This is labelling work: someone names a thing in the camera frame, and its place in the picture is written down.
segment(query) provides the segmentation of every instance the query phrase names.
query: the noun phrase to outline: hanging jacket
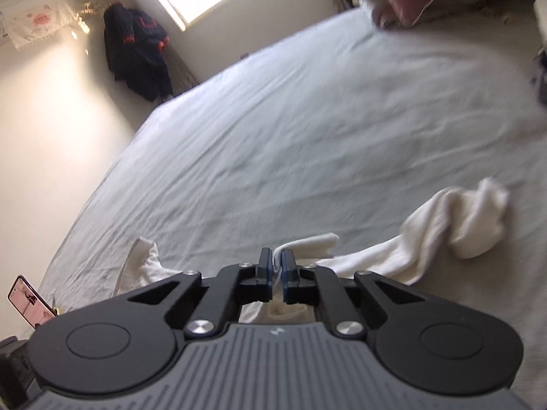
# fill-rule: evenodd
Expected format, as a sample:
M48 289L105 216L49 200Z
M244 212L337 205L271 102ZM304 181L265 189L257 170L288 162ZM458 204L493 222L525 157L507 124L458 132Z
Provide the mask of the hanging jacket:
M173 94L162 51L169 37L145 12L116 3L105 11L105 48L108 69L115 80L148 101Z

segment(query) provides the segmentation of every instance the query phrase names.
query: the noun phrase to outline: bed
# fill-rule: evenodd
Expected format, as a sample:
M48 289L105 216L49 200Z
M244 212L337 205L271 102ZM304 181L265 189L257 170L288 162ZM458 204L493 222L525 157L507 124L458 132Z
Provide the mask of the bed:
M91 196L40 292L65 311L109 298L131 245L215 275L262 246L324 232L337 254L398 233L438 190L493 176L507 237L468 261L441 251L418 287L519 331L514 391L547 405L547 112L531 85L530 7L405 31L363 10L327 20L161 105Z

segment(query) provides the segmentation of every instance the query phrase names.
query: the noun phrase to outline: white cloth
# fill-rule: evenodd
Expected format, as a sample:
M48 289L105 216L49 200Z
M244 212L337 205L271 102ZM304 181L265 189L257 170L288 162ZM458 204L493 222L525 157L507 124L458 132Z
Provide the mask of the white cloth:
M368 270L410 285L418 281L433 261L448 231L448 246L460 259L471 259L499 242L504 235L502 216L509 194L494 179L483 179L476 191L446 188L414 211L401 226L400 235L387 242L344 256L329 251L338 243L333 233L317 235L279 246L273 252L279 272L281 250L290 248L298 264L315 262L331 268L339 277L352 278ZM153 241L139 238L131 248L113 296L173 276L180 271L161 266ZM312 322L310 306L286 305L277 279L269 303L254 302L243 307L240 322Z
M17 49L44 40L77 21L65 0L25 0L1 11L5 29Z

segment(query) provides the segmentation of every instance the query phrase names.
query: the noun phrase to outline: wrinkled fabric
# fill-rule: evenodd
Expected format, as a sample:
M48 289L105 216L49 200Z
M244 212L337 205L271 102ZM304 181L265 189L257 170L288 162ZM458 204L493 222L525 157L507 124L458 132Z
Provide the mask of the wrinkled fabric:
M372 271L411 285L425 274L449 229L448 246L461 259L477 257L497 244L504 236L501 218L508 197L508 192L493 179L482 180L476 191L446 188L404 221L400 235L362 251L332 256L330 250L339 240L334 233L283 244L273 252L275 273L280 274L281 251L291 249L299 265L316 263L344 278L352 278L356 271ZM155 242L138 238L121 269L113 296L178 273L180 271L161 266ZM243 323L308 323L313 320L312 307L283 302L280 278L273 287L272 301L246 305L240 315Z
M385 242L448 186L492 176L506 237L477 260L441 246L417 286L512 325L514 391L545 407L547 113L530 84L533 12L380 31L348 11L158 107L84 206L40 294L64 312L111 297L139 236L174 270L215 276L263 246L333 232L334 255Z

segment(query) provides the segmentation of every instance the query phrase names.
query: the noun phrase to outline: phone screen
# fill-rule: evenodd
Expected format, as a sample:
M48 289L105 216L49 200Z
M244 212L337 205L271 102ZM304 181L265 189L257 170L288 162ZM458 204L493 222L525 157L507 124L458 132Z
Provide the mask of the phone screen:
M8 299L33 328L55 317L49 306L23 276L16 279Z

